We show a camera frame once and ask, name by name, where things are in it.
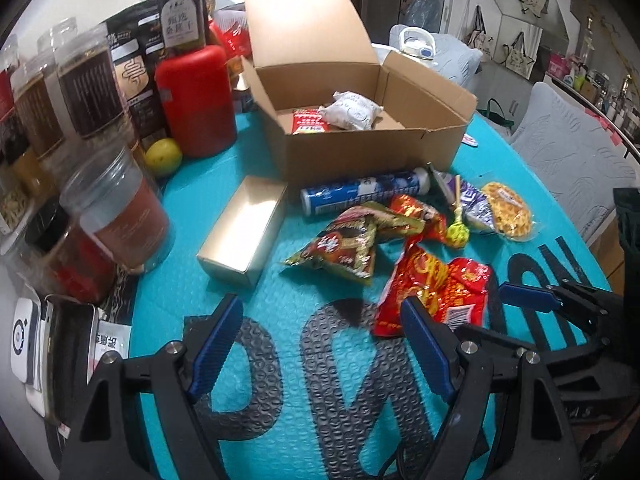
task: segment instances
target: waffle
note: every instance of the waffle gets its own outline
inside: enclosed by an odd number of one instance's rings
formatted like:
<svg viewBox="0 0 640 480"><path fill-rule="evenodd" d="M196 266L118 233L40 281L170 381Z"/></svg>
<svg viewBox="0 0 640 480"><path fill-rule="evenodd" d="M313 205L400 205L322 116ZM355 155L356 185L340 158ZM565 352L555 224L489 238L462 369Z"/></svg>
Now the waffle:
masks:
<svg viewBox="0 0 640 480"><path fill-rule="evenodd" d="M524 238L530 234L531 210L514 190L499 182L490 182L482 192L489 201L498 231L512 238Z"/></svg>

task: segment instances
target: bolt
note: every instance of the bolt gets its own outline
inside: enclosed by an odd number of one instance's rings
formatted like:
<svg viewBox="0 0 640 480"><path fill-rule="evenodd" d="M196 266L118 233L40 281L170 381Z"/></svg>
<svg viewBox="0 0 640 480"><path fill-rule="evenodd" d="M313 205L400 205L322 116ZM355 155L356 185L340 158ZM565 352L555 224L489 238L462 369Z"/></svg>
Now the bolt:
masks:
<svg viewBox="0 0 640 480"><path fill-rule="evenodd" d="M182 351L184 345L182 341L169 341L166 345L164 345L164 349L169 354L177 354Z"/></svg>
<svg viewBox="0 0 640 480"><path fill-rule="evenodd" d="M540 362L540 356L534 351L529 351L524 354L524 358L530 365L537 365Z"/></svg>
<svg viewBox="0 0 640 480"><path fill-rule="evenodd" d="M475 354L478 351L478 345L473 341L463 341L460 343L460 348L468 355Z"/></svg>
<svg viewBox="0 0 640 480"><path fill-rule="evenodd" d="M115 362L118 357L120 357L120 354L118 354L115 350L109 350L108 352L105 352L103 354L100 360L106 365L110 365L111 363Z"/></svg>

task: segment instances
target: blue gripper pad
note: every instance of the blue gripper pad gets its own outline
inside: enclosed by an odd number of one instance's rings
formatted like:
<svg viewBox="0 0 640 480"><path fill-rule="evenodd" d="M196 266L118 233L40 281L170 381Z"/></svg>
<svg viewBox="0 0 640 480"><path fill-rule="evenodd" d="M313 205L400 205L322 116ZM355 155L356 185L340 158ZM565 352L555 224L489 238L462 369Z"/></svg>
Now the blue gripper pad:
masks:
<svg viewBox="0 0 640 480"><path fill-rule="evenodd" d="M538 312L553 312L560 308L560 301L550 290L536 286L503 283L498 287L498 295L503 304Z"/></svg>
<svg viewBox="0 0 640 480"><path fill-rule="evenodd" d="M452 403L457 393L452 379L460 373L456 354L458 338L448 326L431 319L422 303L414 297L402 302L400 321L429 388L445 402ZM444 330L438 330L441 327L449 331L451 338Z"/></svg>
<svg viewBox="0 0 640 480"><path fill-rule="evenodd" d="M222 370L231 345L242 324L244 308L235 294L226 294L209 319L185 336L188 354L185 366L191 366L191 386L187 394L193 402L209 393Z"/></svg>

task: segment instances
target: chair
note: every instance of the chair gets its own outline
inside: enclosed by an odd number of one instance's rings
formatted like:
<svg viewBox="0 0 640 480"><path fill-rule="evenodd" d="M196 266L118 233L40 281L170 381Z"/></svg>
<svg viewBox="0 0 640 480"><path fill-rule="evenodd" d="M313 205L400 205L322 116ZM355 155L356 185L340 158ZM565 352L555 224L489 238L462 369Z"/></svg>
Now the chair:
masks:
<svg viewBox="0 0 640 480"><path fill-rule="evenodd" d="M538 176L585 242L614 210L614 187L636 182L600 123L536 83L517 131L507 139Z"/></svg>

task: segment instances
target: yellow fruit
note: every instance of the yellow fruit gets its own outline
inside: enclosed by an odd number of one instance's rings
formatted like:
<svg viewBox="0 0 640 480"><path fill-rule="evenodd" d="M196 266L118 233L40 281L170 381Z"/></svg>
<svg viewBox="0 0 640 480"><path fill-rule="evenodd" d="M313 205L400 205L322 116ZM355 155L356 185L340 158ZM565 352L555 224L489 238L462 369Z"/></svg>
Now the yellow fruit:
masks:
<svg viewBox="0 0 640 480"><path fill-rule="evenodd" d="M173 139L156 140L145 153L145 161L154 176L169 176L180 167L182 152Z"/></svg>

